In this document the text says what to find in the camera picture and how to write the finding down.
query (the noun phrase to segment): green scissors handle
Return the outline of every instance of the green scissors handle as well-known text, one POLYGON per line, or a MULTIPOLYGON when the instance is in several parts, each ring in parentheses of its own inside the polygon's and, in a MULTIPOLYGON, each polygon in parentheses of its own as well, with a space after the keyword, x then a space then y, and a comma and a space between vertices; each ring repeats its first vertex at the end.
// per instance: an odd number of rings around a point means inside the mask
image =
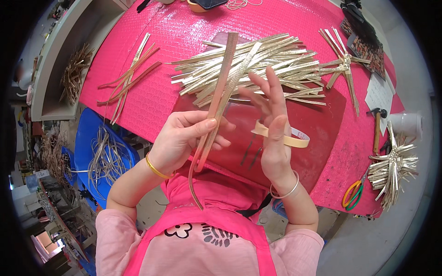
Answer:
POLYGON ((360 187, 359 187, 358 192, 353 196, 352 199, 350 199, 350 204, 347 207, 345 207, 345 209, 347 211, 350 211, 351 209, 353 209, 358 204, 359 200, 361 199, 361 195, 362 195, 362 190, 363 189, 364 189, 364 185, 361 184, 360 187))

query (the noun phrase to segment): black strap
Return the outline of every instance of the black strap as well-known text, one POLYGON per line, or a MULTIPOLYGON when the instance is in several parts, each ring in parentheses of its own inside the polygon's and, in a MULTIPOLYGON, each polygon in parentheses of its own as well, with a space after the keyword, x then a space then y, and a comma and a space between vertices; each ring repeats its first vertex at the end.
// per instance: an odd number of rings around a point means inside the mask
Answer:
POLYGON ((269 193, 266 198, 264 198, 261 205, 258 207, 258 209, 252 209, 252 210, 237 210, 237 213, 242 214, 244 217, 248 218, 259 212, 262 208, 266 207, 270 201, 272 200, 272 195, 269 193))
POLYGON ((141 4, 137 7, 137 13, 140 13, 144 8, 149 4, 150 0, 144 0, 141 4))

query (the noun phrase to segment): apron print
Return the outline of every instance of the apron print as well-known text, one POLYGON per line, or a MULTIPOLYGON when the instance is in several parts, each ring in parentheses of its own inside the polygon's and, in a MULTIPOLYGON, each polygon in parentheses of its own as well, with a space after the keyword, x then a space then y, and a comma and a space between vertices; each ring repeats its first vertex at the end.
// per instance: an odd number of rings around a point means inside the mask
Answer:
POLYGON ((207 225, 206 223, 202 223, 202 232, 206 237, 204 238, 205 242, 210 242, 214 245, 219 245, 224 247, 228 247, 230 245, 230 240, 235 235, 235 238, 239 236, 237 234, 233 234, 227 231, 223 231, 222 229, 216 229, 213 226, 207 225))
POLYGON ((184 223, 164 230, 164 234, 168 237, 177 236, 178 238, 187 238, 190 230, 192 230, 192 224, 184 223))

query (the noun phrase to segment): silver bangle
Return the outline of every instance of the silver bangle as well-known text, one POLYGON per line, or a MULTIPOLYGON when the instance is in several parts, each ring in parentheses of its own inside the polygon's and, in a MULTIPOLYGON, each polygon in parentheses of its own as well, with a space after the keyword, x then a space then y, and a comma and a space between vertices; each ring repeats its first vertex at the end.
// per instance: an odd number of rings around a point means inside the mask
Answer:
POLYGON ((270 184, 270 194, 272 195, 273 198, 281 199, 281 198, 284 198, 284 197, 288 197, 291 193, 293 193, 293 191, 296 189, 296 187, 298 187, 298 184, 299 184, 299 174, 298 174, 298 172, 295 171, 295 170, 292 170, 292 171, 295 173, 296 178, 297 178, 296 185, 293 187, 293 189, 292 189, 290 192, 288 192, 286 195, 280 197, 279 194, 276 196, 276 195, 272 192, 273 184, 270 184))

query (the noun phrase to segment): pink bubble wrap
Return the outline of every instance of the pink bubble wrap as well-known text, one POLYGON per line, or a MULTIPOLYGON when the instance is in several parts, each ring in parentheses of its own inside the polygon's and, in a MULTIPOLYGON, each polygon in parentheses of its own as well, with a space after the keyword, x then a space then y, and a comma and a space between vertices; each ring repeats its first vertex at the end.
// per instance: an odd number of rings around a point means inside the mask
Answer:
MULTIPOLYGON (((136 7, 141 2, 137 1, 116 23, 98 50, 84 82, 80 102, 101 115, 104 115, 106 107, 97 106, 96 102, 107 100, 112 89, 98 90, 97 86, 113 81, 127 71, 146 32, 152 34, 147 46, 155 42, 160 50, 138 69, 134 78, 157 60, 171 62, 203 52, 205 46, 201 41, 210 41, 220 31, 239 32, 248 40, 287 32, 298 36, 308 49, 318 52, 316 58, 322 63, 337 58, 318 33, 320 28, 339 28, 343 19, 341 10, 327 0, 263 1, 262 5, 248 5, 236 11, 221 6, 206 13, 193 13, 186 2, 175 1, 170 5, 152 2, 138 14, 136 7)), ((340 31, 340 34, 345 40, 344 33, 340 31)), ((342 196, 365 172, 373 148, 374 119, 365 115, 368 107, 364 103, 370 73, 360 65, 353 64, 351 67, 361 116, 356 117, 347 83, 340 76, 334 87, 347 98, 348 104, 327 165, 310 193, 315 204, 340 211, 343 211, 342 196)), ((170 77, 175 74, 174 66, 168 64, 162 64, 148 74, 129 91, 117 123, 149 141, 155 141, 179 96, 178 84, 170 83, 170 77)), ((115 105, 108 106, 107 118, 112 116, 115 105)), ((391 112, 403 109, 395 95, 391 112)), ((380 145, 385 140, 386 137, 381 137, 380 145)), ((249 182, 223 168, 208 165, 223 174, 249 182)), ((377 193, 366 181, 361 200, 351 213, 367 215, 379 210, 380 200, 374 201, 377 193)))

